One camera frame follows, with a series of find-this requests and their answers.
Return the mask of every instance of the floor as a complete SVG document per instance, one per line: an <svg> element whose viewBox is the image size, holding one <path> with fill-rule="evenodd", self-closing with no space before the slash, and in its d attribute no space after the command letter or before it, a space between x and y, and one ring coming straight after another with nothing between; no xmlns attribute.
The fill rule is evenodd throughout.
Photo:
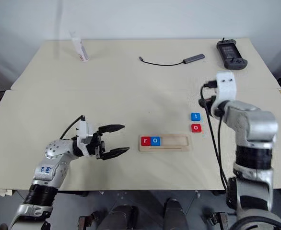
<svg viewBox="0 0 281 230"><path fill-rule="evenodd" d="M18 205L23 201L27 191L16 191L13 196L0 197L0 224L9 224ZM48 219L53 230L77 229L79 216L87 216L93 211L107 213L122 204L134 205L139 208L137 229L161 230L163 226L163 207L165 201L176 198L186 214L191 230L218 230L217 226L210 226L204 216L211 211L227 212L228 223L235 221L234 211L225 204L225 196L215 196L210 191L99 191L89 192L87 197L78 195L58 194L54 202L51 218ZM281 190L274 191L273 213L281 218Z"/></svg>

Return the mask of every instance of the white wall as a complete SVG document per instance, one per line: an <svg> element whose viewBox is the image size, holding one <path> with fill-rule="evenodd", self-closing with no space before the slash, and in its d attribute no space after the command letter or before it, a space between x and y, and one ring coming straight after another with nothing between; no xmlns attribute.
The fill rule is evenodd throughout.
<svg viewBox="0 0 281 230"><path fill-rule="evenodd" d="M0 0L0 86L44 40L249 37L281 76L281 0Z"/></svg>

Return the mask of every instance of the white bottle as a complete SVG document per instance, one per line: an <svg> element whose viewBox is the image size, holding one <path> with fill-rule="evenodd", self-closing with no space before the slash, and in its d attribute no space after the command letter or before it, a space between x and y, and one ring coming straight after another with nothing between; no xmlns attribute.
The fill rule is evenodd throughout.
<svg viewBox="0 0 281 230"><path fill-rule="evenodd" d="M80 56L80 60L81 61L88 61L89 60L89 57L86 53L86 50L83 46L83 43L82 43L82 40L76 36L76 33L75 32L70 32L70 35L71 35L71 40L72 40L72 43L75 47L75 50L77 51L77 53L79 54Z"/></svg>

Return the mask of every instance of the table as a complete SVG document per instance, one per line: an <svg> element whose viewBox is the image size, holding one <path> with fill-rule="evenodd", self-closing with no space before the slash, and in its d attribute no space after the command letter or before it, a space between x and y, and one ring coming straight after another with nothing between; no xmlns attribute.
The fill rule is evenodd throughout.
<svg viewBox="0 0 281 230"><path fill-rule="evenodd" d="M104 140L107 150L127 146L130 150L108 161L85 157L73 161L61 190L222 189L205 112L198 106L201 85L214 79L222 66L216 42L85 41L92 58L86 63L77 59L70 42L59 43L56 57L58 44L44 43L0 103L0 188L28 189L46 144L85 115L94 128L124 124L125 129L106 134ZM234 72L237 99L272 111L279 122L273 167L274 187L281 188L279 85L249 39L237 39L237 46L249 62L245 70ZM175 63L199 53L206 58L175 67L138 60L142 56L151 62ZM190 132L191 112L201 113L204 135ZM217 123L213 120L214 130ZM66 136L75 134L72 129ZM159 134L188 135L190 152L138 151L139 135ZM230 177L234 132L224 125L221 137L224 170Z"/></svg>

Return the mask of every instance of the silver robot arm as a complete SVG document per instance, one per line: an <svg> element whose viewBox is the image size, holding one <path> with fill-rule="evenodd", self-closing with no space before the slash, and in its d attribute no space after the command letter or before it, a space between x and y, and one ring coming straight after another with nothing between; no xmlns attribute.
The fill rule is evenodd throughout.
<svg viewBox="0 0 281 230"><path fill-rule="evenodd" d="M68 129L79 121L77 136L72 139L62 139ZM52 212L52 204L58 189L61 187L72 160L82 156L95 156L97 159L111 159L129 150L113 149L105 152L101 136L105 132L115 132L124 128L123 125L108 125L99 127L93 133L84 116L75 120L60 139L46 146L45 157L35 169L34 178L23 204L19 205L15 217L9 227L11 230L49 230L46 221Z"/></svg>
<svg viewBox="0 0 281 230"><path fill-rule="evenodd" d="M270 212L273 201L271 158L278 123L271 112L235 100L236 84L231 71L219 71L216 80L206 83L203 88L206 87L214 88L216 95L203 99L201 92L200 106L214 118L222 116L223 122L235 131L233 172L236 177L228 180L226 202L236 210L238 221L231 229L252 226L252 229L275 229L267 221L281 224L281 219Z"/></svg>

